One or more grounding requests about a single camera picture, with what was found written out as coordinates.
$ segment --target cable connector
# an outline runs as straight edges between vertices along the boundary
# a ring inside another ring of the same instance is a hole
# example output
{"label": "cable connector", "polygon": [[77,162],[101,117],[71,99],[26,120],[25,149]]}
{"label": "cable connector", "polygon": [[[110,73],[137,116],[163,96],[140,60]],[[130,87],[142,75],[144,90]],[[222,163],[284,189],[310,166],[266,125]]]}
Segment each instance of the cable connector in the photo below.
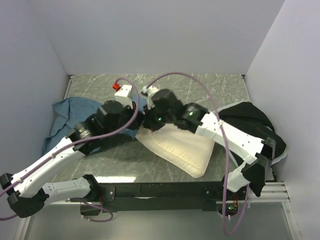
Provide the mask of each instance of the cable connector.
{"label": "cable connector", "polygon": [[112,88],[117,92],[120,88],[121,88],[121,86],[120,86],[120,84],[119,83],[114,83],[113,85],[112,85]]}

